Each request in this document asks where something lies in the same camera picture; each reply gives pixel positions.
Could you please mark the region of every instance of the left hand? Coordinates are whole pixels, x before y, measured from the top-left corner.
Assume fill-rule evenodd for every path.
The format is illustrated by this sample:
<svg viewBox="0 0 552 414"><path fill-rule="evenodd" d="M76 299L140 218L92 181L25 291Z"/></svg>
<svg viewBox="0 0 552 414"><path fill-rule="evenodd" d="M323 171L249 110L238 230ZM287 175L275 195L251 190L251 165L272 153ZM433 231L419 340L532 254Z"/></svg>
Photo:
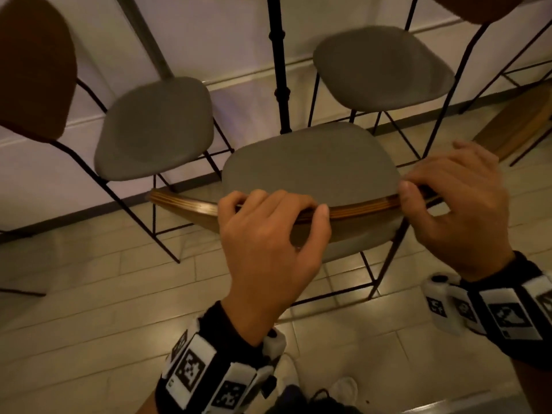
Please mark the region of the left hand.
<svg viewBox="0 0 552 414"><path fill-rule="evenodd" d="M236 205L244 203L236 213ZM218 223L232 286L222 300L237 332L258 346L280 315L313 280L332 229L327 205L284 190L235 191L218 203ZM298 250L290 234L299 213L317 208L310 236Z"/></svg>

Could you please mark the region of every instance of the wristband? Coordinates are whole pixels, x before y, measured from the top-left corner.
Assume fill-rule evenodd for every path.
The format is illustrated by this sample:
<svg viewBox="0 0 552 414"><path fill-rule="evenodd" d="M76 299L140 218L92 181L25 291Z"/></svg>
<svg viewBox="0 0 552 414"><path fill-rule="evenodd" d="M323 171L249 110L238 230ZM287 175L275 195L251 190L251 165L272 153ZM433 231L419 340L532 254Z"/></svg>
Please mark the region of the wristband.
<svg viewBox="0 0 552 414"><path fill-rule="evenodd" d="M166 360L156 391L159 414L244 412L275 388L274 367L286 346L272 329L254 348L233 328L219 302L192 320Z"/></svg>
<svg viewBox="0 0 552 414"><path fill-rule="evenodd" d="M451 316L448 304L452 302L462 323L486 335L504 354L552 370L552 275L521 253L516 252L515 259L493 276L473 283L450 277L441 288L445 296L436 296L435 290L425 287L424 292L437 327L453 329L450 324L456 314Z"/></svg>

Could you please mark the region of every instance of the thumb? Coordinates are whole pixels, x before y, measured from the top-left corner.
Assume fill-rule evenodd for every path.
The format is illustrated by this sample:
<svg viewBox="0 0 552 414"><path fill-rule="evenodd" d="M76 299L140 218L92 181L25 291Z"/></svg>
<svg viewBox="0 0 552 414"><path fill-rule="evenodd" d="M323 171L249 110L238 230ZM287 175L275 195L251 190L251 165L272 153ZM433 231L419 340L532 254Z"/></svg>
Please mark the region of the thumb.
<svg viewBox="0 0 552 414"><path fill-rule="evenodd" d="M298 255L298 263L308 271L314 271L313 276L320 269L322 256L331 236L332 227L329 224L328 205L320 205L314 212L313 224L307 242Z"/></svg>
<svg viewBox="0 0 552 414"><path fill-rule="evenodd" d="M398 184L398 195L403 213L414 228L416 236L425 236L436 228L436 221L427 211L426 201L414 183L401 180Z"/></svg>

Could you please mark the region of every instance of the shoe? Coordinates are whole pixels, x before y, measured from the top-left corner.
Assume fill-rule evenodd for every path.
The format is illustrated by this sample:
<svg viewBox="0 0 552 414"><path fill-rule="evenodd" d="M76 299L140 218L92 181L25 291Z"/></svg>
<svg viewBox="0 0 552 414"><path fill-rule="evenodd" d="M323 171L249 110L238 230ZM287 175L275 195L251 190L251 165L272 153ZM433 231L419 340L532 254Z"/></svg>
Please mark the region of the shoe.
<svg viewBox="0 0 552 414"><path fill-rule="evenodd" d="M289 385L299 386L299 375L297 375L295 362L287 353L284 353L280 357L278 366L276 366L276 370L274 371L274 376L277 379L276 390L279 396Z"/></svg>
<svg viewBox="0 0 552 414"><path fill-rule="evenodd" d="M328 393L338 403L355 407L358 398L358 385L352 377L342 377L331 386Z"/></svg>

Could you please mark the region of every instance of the right hand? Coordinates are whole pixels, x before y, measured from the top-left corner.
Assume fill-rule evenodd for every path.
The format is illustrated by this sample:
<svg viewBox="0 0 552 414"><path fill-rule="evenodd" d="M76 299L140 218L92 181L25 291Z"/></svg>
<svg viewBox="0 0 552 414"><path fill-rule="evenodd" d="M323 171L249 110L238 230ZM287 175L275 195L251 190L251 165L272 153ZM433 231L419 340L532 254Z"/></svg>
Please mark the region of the right hand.
<svg viewBox="0 0 552 414"><path fill-rule="evenodd" d="M509 196L494 154L473 142L454 142L454 148L418 163L398 193L418 241L462 278L477 281L515 258L508 240ZM437 192L450 213L432 216L417 185Z"/></svg>

